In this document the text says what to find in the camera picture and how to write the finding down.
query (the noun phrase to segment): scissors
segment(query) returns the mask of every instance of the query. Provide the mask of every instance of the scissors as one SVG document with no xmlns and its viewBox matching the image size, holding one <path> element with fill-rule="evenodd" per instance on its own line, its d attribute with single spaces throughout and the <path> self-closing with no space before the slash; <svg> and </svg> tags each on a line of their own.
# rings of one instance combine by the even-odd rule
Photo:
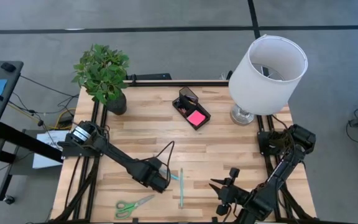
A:
<svg viewBox="0 0 358 224">
<path fill-rule="evenodd" d="M 154 198 L 154 195 L 149 195 L 147 197 L 144 197 L 137 202 L 127 203 L 125 201 L 118 201 L 116 204 L 116 218 L 117 219 L 124 219 L 128 218 L 131 213 L 135 210 L 135 208 L 143 205 L 150 199 Z"/>
</svg>

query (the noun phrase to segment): pink sticky note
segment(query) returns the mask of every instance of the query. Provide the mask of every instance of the pink sticky note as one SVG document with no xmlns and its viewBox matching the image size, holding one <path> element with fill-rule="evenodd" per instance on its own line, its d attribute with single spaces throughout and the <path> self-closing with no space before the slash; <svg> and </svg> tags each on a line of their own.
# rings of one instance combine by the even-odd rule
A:
<svg viewBox="0 0 358 224">
<path fill-rule="evenodd" d="M 205 116 L 198 111 L 194 111 L 191 115 L 187 117 L 187 120 L 190 121 L 191 124 L 198 126 L 201 122 L 205 120 Z"/>
</svg>

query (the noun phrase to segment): lamp base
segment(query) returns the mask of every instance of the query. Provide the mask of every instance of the lamp base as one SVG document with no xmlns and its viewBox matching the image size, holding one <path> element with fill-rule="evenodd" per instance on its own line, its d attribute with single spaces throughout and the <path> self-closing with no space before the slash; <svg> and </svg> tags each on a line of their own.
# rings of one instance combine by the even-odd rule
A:
<svg viewBox="0 0 358 224">
<path fill-rule="evenodd" d="M 240 126 L 245 126 L 251 123 L 254 120 L 254 117 L 254 114 L 246 112 L 237 105 L 234 105 L 230 112 L 231 120 L 234 124 L 238 124 Z"/>
</svg>

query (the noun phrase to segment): lamp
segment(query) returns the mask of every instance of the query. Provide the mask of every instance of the lamp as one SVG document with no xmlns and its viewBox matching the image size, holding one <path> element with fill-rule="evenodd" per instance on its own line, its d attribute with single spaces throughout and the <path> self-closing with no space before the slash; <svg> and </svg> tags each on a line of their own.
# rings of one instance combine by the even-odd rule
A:
<svg viewBox="0 0 358 224">
<path fill-rule="evenodd" d="M 279 112 L 308 68 L 308 59 L 296 43 L 264 35 L 255 40 L 229 80 L 229 91 L 236 103 L 232 120 L 249 124 L 254 114 Z"/>
</svg>

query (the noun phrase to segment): wooden tabletop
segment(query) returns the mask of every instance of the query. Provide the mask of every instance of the wooden tabletop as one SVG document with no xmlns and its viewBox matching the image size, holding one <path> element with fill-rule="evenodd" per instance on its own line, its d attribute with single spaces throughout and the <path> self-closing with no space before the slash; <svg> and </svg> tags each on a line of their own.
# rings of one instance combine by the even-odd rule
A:
<svg viewBox="0 0 358 224">
<path fill-rule="evenodd" d="M 199 103 L 211 114 L 211 120 L 195 131 L 172 106 L 180 87 L 129 87 L 124 90 L 127 111 L 116 116 L 108 112 L 106 124 L 111 128 L 110 142 L 133 158 L 156 155 L 170 141 L 175 141 L 170 169 L 178 175 L 181 168 L 185 177 L 184 207 L 180 208 L 180 183 L 171 180 L 162 194 L 145 188 L 132 180 L 125 168 L 107 156 L 101 158 L 98 181 L 91 216 L 92 222 L 210 222 L 219 200 L 208 183 L 211 178 L 229 177 L 232 167 L 239 168 L 236 185 L 252 190 L 267 178 L 265 162 L 259 153 L 256 134 L 259 131 L 255 119 L 248 126 L 234 124 L 229 112 L 234 105 L 228 87 L 190 87 L 199 97 Z M 90 120 L 93 102 L 81 90 L 75 121 Z M 277 114 L 278 119 L 291 125 L 288 107 Z M 280 123 L 274 123 L 277 130 Z M 167 161 L 166 150 L 160 159 Z M 76 158 L 66 159 L 53 205 L 52 218 L 64 209 L 65 197 Z M 77 168 L 70 198 L 74 196 L 80 178 L 81 164 Z M 315 216 L 313 201 L 303 165 L 298 165 L 287 180 L 289 191 L 311 216 Z M 143 204 L 127 220 L 114 219 L 118 200 L 136 201 L 154 194 L 155 197 Z M 85 214 L 86 200 L 82 201 L 80 217 Z M 233 221 L 230 215 L 228 222 Z M 271 214 L 267 220 L 274 220 Z"/>
</svg>

